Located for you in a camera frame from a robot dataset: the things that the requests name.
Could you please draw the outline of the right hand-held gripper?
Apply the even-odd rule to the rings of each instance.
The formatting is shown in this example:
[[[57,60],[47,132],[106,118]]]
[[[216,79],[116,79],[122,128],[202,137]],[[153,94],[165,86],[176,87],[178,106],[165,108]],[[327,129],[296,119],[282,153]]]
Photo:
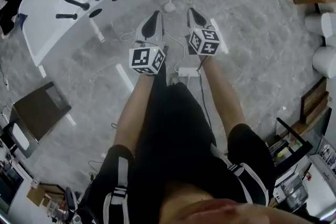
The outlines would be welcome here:
[[[197,55],[214,56],[220,47],[221,39],[214,29],[211,20],[190,7],[187,10],[187,26],[190,37],[188,44],[194,49]]]

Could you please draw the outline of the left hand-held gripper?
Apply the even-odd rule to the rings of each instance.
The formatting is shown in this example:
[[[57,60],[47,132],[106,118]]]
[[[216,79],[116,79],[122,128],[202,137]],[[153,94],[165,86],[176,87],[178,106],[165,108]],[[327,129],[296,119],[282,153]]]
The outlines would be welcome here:
[[[136,40],[129,50],[129,67],[139,74],[158,74],[165,60],[163,36],[163,15],[156,10],[135,31]]]

